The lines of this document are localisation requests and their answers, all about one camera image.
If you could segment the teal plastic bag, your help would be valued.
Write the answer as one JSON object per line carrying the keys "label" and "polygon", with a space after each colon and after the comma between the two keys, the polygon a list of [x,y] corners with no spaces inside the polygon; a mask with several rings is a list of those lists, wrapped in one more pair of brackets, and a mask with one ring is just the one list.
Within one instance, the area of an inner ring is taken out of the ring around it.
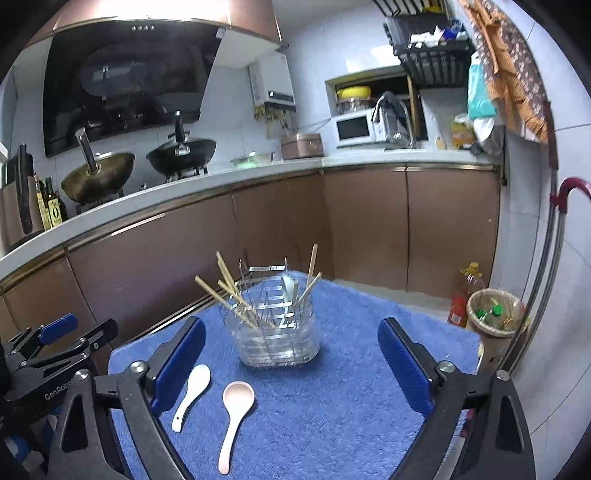
{"label": "teal plastic bag", "polygon": [[471,56],[468,73],[468,117],[470,120],[493,118],[497,115],[495,105],[489,98],[484,69],[478,53]]}

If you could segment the olive oil bottle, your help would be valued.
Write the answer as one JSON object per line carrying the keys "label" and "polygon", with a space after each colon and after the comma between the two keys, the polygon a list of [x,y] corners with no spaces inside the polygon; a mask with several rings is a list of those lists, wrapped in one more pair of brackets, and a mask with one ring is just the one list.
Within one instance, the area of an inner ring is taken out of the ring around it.
{"label": "olive oil bottle", "polygon": [[44,230],[50,230],[64,223],[67,219],[65,204],[53,189],[50,177],[42,180],[35,175],[36,195]]}

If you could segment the white microwave oven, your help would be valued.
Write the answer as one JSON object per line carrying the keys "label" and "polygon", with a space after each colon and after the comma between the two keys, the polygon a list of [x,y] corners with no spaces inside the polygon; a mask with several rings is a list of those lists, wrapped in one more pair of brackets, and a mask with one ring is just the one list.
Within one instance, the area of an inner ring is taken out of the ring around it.
{"label": "white microwave oven", "polygon": [[372,109],[365,109],[332,117],[338,148],[373,144],[376,141],[372,112]]}

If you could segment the brown rice cooker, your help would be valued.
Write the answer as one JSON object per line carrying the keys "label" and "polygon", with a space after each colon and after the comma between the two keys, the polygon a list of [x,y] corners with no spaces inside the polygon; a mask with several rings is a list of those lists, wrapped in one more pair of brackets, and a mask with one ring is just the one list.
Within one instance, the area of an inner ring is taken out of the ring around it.
{"label": "brown rice cooker", "polygon": [[284,135],[280,140],[280,149],[283,160],[315,158],[324,155],[322,136],[318,133]]}

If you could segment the yellow bowl on shelf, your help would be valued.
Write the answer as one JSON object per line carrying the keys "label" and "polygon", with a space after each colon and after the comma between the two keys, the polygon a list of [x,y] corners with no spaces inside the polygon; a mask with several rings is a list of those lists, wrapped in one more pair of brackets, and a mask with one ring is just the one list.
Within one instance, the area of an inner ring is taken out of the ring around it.
{"label": "yellow bowl on shelf", "polygon": [[370,98],[372,95],[372,89],[369,86],[349,86],[346,88],[339,89],[337,92],[337,96],[339,101],[346,100],[346,99],[367,99]]}

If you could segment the cooking oil bottle orange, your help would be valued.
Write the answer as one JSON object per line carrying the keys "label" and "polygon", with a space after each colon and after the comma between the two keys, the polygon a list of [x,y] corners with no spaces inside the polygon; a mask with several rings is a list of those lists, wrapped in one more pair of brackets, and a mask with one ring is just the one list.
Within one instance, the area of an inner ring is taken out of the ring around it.
{"label": "cooking oil bottle orange", "polygon": [[461,269],[452,291],[448,322],[460,328],[465,328],[468,321],[468,300],[475,292],[485,288],[486,284],[479,263],[471,262],[467,267]]}

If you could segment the beige trash bin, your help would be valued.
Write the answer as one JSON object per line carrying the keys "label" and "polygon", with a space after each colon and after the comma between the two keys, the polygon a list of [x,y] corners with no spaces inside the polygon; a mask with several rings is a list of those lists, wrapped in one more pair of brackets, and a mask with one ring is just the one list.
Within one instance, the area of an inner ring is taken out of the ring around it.
{"label": "beige trash bin", "polygon": [[492,373],[498,369],[524,313],[525,305],[521,299],[509,292],[486,288],[470,296],[467,327],[479,335],[483,346],[480,373]]}

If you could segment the knife block with knives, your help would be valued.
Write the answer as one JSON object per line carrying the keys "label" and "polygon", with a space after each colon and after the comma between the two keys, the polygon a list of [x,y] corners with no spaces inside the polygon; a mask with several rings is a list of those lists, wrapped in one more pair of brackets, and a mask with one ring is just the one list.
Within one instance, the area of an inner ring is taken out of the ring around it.
{"label": "knife block with knives", "polygon": [[44,232],[39,210],[33,156],[26,144],[2,166],[1,232],[11,252]]}

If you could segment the chopstick in holder left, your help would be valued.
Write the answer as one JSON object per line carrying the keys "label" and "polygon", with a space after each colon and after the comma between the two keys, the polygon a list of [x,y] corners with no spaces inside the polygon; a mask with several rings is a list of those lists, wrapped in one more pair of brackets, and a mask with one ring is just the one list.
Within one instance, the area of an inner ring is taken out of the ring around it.
{"label": "chopstick in holder left", "polygon": [[196,275],[194,277],[194,281],[197,282],[197,284],[204,289],[204,291],[206,293],[208,293],[209,295],[211,295],[211,297],[216,300],[219,304],[221,304],[222,306],[224,306],[224,308],[226,310],[228,310],[229,312],[231,312],[233,315],[235,315],[240,321],[242,321],[242,323],[245,323],[247,326],[249,326],[249,328],[257,328],[256,324],[253,323],[252,321],[249,320],[249,318],[247,318],[245,315],[242,314],[242,312],[239,312],[236,307],[231,306],[228,301],[226,301],[221,295],[219,295],[214,289],[211,288],[211,286],[209,286],[207,284],[207,282],[204,281],[204,279],[202,279],[200,276]]}

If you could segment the pink ceramic spoon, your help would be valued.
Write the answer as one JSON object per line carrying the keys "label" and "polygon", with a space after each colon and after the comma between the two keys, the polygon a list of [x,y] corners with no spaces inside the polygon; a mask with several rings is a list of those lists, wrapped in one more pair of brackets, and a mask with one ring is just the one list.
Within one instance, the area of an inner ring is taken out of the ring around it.
{"label": "pink ceramic spoon", "polygon": [[243,381],[231,382],[222,393],[222,403],[229,418],[217,462],[218,472],[222,475],[227,475],[230,471],[230,455],[236,433],[243,418],[252,409],[254,401],[256,394],[252,386]]}

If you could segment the bamboo chopstick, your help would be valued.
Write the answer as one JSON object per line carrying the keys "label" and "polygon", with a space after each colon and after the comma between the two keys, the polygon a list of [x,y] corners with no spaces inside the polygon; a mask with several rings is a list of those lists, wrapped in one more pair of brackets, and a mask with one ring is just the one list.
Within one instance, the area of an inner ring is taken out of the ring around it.
{"label": "bamboo chopstick", "polygon": [[217,302],[238,318],[238,321],[252,329],[272,328],[273,321],[260,314],[256,307],[250,304],[238,293],[235,287],[231,287],[222,280],[217,281],[217,286],[225,294],[225,297],[217,295]]}

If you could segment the blue terry towel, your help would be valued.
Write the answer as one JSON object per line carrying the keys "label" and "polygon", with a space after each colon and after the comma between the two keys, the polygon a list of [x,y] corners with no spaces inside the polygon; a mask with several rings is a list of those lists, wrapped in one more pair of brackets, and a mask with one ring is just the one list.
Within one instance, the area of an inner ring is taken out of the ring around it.
{"label": "blue terry towel", "polygon": [[238,358],[221,308],[201,310],[206,327],[201,364],[211,385],[171,440],[197,479],[215,479],[228,412],[222,393],[242,380],[256,405],[236,436],[233,479],[386,479],[419,432],[414,412],[378,344],[378,327],[397,319],[438,360],[478,368],[478,336],[392,301],[321,281],[311,292],[321,348],[300,366],[253,369]]}

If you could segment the black wok with lid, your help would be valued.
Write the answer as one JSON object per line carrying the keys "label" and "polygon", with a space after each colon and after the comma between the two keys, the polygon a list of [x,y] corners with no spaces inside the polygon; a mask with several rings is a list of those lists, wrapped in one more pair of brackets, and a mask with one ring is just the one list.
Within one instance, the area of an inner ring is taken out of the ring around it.
{"label": "black wok with lid", "polygon": [[181,179],[184,174],[193,172],[196,176],[207,174],[207,164],[214,156],[216,142],[212,139],[191,137],[184,130],[180,111],[174,113],[174,132],[168,141],[147,153],[150,165],[166,181]]}

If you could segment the black range hood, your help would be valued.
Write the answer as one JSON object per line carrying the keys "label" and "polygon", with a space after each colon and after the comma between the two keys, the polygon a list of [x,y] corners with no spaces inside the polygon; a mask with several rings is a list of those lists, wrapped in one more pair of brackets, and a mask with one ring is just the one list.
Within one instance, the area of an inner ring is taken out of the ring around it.
{"label": "black range hood", "polygon": [[46,156],[200,117],[224,29],[182,21],[104,21],[54,35],[43,82]]}

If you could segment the chopstick in holder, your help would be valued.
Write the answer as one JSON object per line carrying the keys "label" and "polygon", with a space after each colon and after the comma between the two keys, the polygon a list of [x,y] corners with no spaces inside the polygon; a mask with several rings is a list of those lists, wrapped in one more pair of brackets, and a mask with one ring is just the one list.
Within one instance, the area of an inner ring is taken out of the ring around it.
{"label": "chopstick in holder", "polygon": [[317,284],[318,280],[320,279],[322,279],[322,272],[318,272],[318,274],[307,283],[307,287],[305,287],[304,292],[294,300],[294,307],[304,304],[305,300],[308,298],[308,294],[311,293],[312,288],[315,287],[315,284]]}
{"label": "chopstick in holder", "polygon": [[196,275],[194,277],[194,281],[197,282],[197,284],[204,289],[204,291],[206,293],[208,293],[209,295],[211,295],[211,297],[216,300],[219,304],[221,304],[222,306],[224,306],[224,308],[226,310],[228,310],[229,312],[231,312],[233,315],[235,315],[240,321],[242,321],[242,323],[245,323],[247,326],[249,326],[249,328],[257,328],[256,324],[253,323],[252,321],[249,320],[249,318],[247,318],[245,315],[242,314],[242,312],[239,312],[236,307],[231,306],[228,301],[226,301],[221,295],[219,295],[214,289],[211,288],[211,286],[209,286],[207,284],[207,282],[204,281],[204,279],[202,279],[200,276]]}
{"label": "chopstick in holder", "polygon": [[315,273],[315,263],[317,262],[318,256],[318,244],[315,243],[311,248],[311,259],[310,264],[308,264],[308,275],[307,275],[307,284],[305,284],[305,288],[311,285],[311,281],[314,280],[314,273]]}
{"label": "chopstick in holder", "polygon": [[242,298],[242,295],[238,292],[238,287],[235,286],[235,280],[231,277],[228,266],[226,265],[224,258],[221,255],[221,252],[217,251],[216,255],[216,262],[219,270],[221,270],[221,275],[223,280],[218,282],[219,287],[224,289],[226,293],[235,299],[236,302],[236,309],[239,312],[242,312],[250,321],[256,324],[256,327],[259,327],[259,323],[257,323],[257,314],[254,312],[252,306],[249,305]]}

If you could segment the chopstick in holder far right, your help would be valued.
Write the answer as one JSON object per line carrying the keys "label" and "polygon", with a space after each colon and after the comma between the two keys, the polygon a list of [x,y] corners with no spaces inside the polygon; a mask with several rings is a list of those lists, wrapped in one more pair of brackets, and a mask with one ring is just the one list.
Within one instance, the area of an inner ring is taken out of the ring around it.
{"label": "chopstick in holder far right", "polygon": [[312,288],[315,287],[315,284],[317,284],[318,280],[320,279],[322,279],[322,272],[318,272],[318,274],[307,283],[307,287],[305,287],[304,292],[294,300],[294,307],[304,304],[305,300],[308,298],[308,294],[311,293]]}

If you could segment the white ceramic spoon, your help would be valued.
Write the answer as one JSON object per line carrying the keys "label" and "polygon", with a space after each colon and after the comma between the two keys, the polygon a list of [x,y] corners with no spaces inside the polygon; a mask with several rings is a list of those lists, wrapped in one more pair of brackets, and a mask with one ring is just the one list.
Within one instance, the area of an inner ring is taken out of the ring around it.
{"label": "white ceramic spoon", "polygon": [[207,390],[210,382],[211,369],[208,366],[199,364],[191,370],[187,379],[185,395],[176,409],[171,422],[171,429],[173,432],[181,432],[184,416],[187,410],[192,403],[197,400],[205,390]]}

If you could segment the clear plastic utensil holder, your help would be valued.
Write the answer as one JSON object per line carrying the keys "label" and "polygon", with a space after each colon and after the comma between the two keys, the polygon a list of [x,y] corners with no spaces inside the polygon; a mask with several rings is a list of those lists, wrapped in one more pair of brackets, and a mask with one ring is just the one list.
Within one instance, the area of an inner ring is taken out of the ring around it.
{"label": "clear plastic utensil holder", "polygon": [[303,365],[321,350],[307,281],[290,274],[245,279],[223,307],[223,323],[240,361],[252,368]]}

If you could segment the patterned orange hanging cloth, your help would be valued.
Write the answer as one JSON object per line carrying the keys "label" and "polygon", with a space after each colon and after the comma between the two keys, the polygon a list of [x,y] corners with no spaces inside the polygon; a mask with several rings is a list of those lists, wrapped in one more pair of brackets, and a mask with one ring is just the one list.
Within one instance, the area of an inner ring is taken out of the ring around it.
{"label": "patterned orange hanging cloth", "polygon": [[526,140],[546,144],[546,90],[527,42],[512,20],[490,1],[459,3],[474,32],[489,99],[503,123]]}

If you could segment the black dish rack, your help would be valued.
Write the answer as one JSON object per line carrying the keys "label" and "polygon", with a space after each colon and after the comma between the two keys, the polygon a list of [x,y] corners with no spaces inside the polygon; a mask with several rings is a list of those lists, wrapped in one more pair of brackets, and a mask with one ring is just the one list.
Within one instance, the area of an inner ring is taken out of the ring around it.
{"label": "black dish rack", "polygon": [[446,1],[377,1],[396,56],[421,88],[468,85],[474,46]]}

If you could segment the white water heater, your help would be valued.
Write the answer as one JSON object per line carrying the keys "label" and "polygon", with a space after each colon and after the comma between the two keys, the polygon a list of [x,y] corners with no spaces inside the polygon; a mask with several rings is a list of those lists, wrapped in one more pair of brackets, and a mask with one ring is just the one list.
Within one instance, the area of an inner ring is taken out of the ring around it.
{"label": "white water heater", "polygon": [[254,61],[247,69],[253,104],[256,107],[293,112],[297,110],[286,55],[270,52]]}

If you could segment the chrome kitchen faucet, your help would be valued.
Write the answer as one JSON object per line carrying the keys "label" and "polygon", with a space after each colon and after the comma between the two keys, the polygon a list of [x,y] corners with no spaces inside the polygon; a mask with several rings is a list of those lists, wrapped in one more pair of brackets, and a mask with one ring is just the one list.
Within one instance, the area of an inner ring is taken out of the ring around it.
{"label": "chrome kitchen faucet", "polygon": [[384,143],[399,149],[414,149],[416,137],[406,104],[390,91],[377,100],[372,123],[379,127],[378,136]]}

